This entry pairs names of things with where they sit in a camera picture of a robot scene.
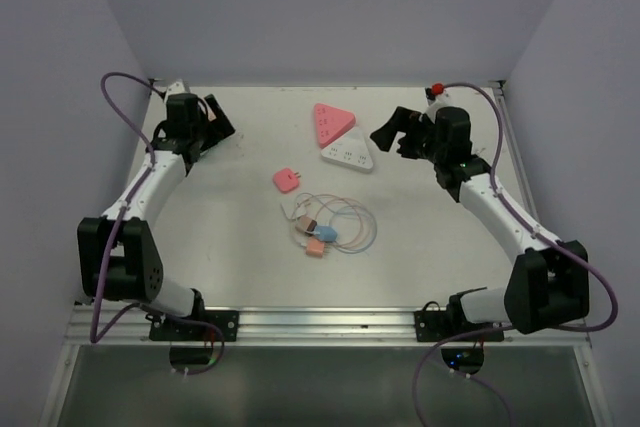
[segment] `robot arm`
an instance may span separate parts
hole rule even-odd
[[[471,153],[471,122],[463,109],[453,107],[446,92],[437,95],[427,89],[429,107],[423,114],[398,107],[371,140],[388,152],[398,132],[398,153],[405,158],[433,163],[438,184],[475,215],[500,244],[513,264],[504,288],[479,288],[449,298],[438,325],[444,336],[476,330],[494,322],[508,322],[527,334],[585,317],[589,312],[588,273],[560,255],[537,235],[530,234],[495,195],[491,167]],[[553,233],[540,226],[504,190],[493,176],[495,187],[529,224],[535,234],[560,243]],[[561,244],[586,260],[580,243]]]
[[[167,118],[156,127],[151,141],[155,164],[147,152],[140,171],[120,198],[102,216],[85,218],[78,226],[82,286],[88,296],[96,295],[107,239],[126,205],[109,258],[103,298],[138,302],[154,312],[198,320],[204,310],[200,293],[164,275],[151,228],[169,195],[200,156],[235,130],[212,95],[204,99],[206,107],[201,106],[183,82],[172,84],[164,100]],[[150,167],[151,173],[127,202]]]

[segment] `white power strip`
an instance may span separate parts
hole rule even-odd
[[[373,159],[367,141],[359,127],[354,127],[320,151],[327,162],[342,165],[360,172],[373,170]]]

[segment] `triangular power strip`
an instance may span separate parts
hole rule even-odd
[[[373,159],[367,141],[359,127],[354,127],[320,152],[322,158],[332,164],[342,165],[360,172],[373,170]]]
[[[316,123],[318,144],[322,148],[356,125],[356,116],[351,112],[326,104],[316,104],[313,107],[313,118]]]

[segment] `black mounting plate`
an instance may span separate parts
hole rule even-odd
[[[416,330],[416,340],[418,342],[439,342],[454,335],[473,332],[474,330],[492,327],[493,324],[472,324],[465,322],[455,328],[449,322],[449,317],[445,310],[417,310],[413,313],[414,327]],[[484,340],[485,342],[502,342],[504,333],[494,332],[476,337],[469,337],[465,341],[475,342]]]
[[[225,342],[235,342],[240,324],[240,312],[237,310],[205,310],[198,319],[218,327]],[[173,322],[165,318],[160,323],[152,322],[149,339],[154,342],[198,342],[204,339],[205,328]]]

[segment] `gray wall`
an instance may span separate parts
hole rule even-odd
[[[639,26],[640,0],[554,0],[507,84],[542,220],[584,242],[618,292],[619,320],[593,345],[620,426],[640,424]],[[609,302],[592,290],[596,322]]]
[[[203,83],[501,79],[551,0],[109,0],[142,66]]]
[[[75,228],[123,186],[133,153],[100,76],[142,71],[105,0],[0,8],[0,425],[36,425],[79,283]],[[143,89],[114,84],[141,120]]]

